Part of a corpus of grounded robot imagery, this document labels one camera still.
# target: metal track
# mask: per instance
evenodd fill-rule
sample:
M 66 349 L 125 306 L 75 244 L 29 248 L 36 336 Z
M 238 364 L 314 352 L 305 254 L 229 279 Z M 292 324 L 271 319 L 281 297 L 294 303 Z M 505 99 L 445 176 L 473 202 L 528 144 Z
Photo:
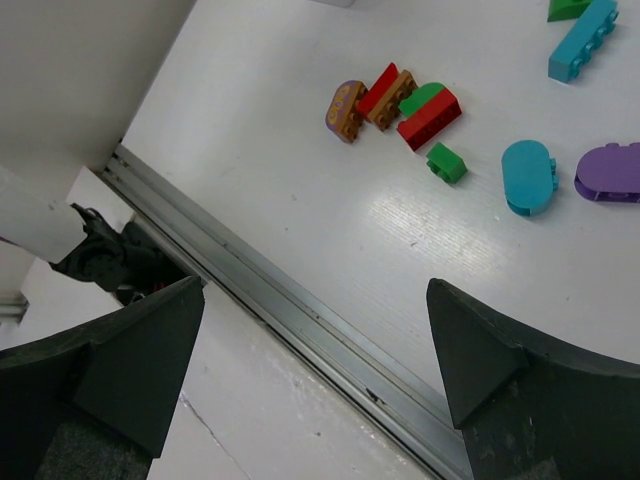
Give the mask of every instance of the metal track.
M 0 324 L 16 323 L 22 321 L 29 302 L 21 293 L 15 295 L 0 295 Z
M 445 399 L 120 145 L 102 178 L 432 473 L 471 479 Z

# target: toy block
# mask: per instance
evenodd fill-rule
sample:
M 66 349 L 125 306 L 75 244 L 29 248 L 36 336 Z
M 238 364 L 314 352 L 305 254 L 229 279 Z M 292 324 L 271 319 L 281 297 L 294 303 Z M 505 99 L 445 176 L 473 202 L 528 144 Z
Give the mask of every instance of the toy block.
M 380 131 L 385 131 L 393 120 L 400 115 L 398 105 L 407 98 L 418 85 L 416 85 L 411 72 L 403 70 L 393 85 L 384 93 L 380 101 L 371 109 L 367 118 L 378 127 Z
M 502 178 L 507 205 L 525 217 L 544 212 L 558 189 L 556 161 L 547 147 L 534 140 L 507 148 L 502 155 Z
M 369 89 L 369 92 L 362 97 L 357 107 L 358 113 L 368 120 L 367 115 L 369 115 L 369 112 L 378 104 L 382 96 L 391 88 L 391 85 L 393 85 L 393 82 L 395 82 L 397 78 L 398 67 L 396 67 L 395 63 L 390 63 L 387 69 L 380 75 L 380 78 L 376 80 L 376 83 L 373 84 L 373 87 Z
M 612 0 L 593 0 L 573 25 L 567 36 L 549 57 L 549 77 L 569 83 L 600 48 L 605 35 L 615 28 L 617 3 Z
M 398 108 L 405 117 L 409 118 L 442 90 L 444 90 L 444 85 L 441 83 L 427 83 L 414 90 L 409 98 L 401 101 Z
M 591 4 L 591 0 L 551 0 L 547 22 L 578 18 Z
M 340 85 L 333 96 L 325 124 L 343 142 L 353 143 L 358 136 L 364 118 L 357 112 L 356 107 L 366 93 L 367 87 L 364 83 L 350 80 Z
M 427 159 L 431 171 L 447 183 L 458 183 L 467 173 L 464 160 L 440 142 L 427 153 Z
M 609 143 L 587 152 L 578 162 L 574 185 L 595 202 L 640 203 L 640 143 Z
M 397 130 L 415 152 L 461 114 L 458 99 L 445 88 L 408 120 L 400 122 Z

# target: blue toy block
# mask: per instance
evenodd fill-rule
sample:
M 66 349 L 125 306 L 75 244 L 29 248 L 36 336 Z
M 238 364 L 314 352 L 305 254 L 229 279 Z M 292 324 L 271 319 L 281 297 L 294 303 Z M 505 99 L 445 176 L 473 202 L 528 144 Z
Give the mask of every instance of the blue toy block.
M 525 217 L 544 212 L 558 189 L 556 161 L 547 147 L 534 140 L 507 148 L 502 155 L 502 178 L 507 205 Z
M 580 74 L 580 68 L 600 48 L 603 37 L 615 28 L 618 4 L 612 0 L 593 0 L 549 57 L 549 77 L 569 83 Z

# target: floor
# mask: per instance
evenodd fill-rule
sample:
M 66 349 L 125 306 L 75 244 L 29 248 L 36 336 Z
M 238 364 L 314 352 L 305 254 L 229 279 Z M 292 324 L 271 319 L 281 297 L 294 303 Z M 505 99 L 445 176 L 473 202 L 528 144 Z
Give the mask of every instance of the floor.
M 84 169 L 68 201 L 97 208 L 121 229 L 132 211 Z M 20 326 L 0 325 L 0 349 L 118 308 L 94 285 L 36 261 Z M 430 478 L 292 356 L 215 284 L 163 455 L 150 480 Z
M 640 362 L 633 205 L 573 188 L 576 164 L 638 141 L 640 20 L 571 86 L 547 78 L 571 22 L 547 0 L 199 0 L 124 145 L 416 375 L 443 391 L 425 305 L 445 278 L 590 350 Z M 390 61 L 443 82 L 463 116 L 438 136 L 470 173 L 450 186 L 393 129 L 345 145 L 324 126 L 335 89 Z M 500 159 L 533 138 L 556 157 L 550 210 L 507 207 Z M 615 284 L 609 280 L 615 278 Z

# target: purple oval block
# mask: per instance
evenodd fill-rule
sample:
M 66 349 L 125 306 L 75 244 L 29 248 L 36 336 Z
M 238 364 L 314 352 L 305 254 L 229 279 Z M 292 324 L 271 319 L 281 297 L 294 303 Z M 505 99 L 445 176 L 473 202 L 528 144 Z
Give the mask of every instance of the purple oval block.
M 640 203 L 640 143 L 609 143 L 587 152 L 578 163 L 574 184 L 587 200 Z

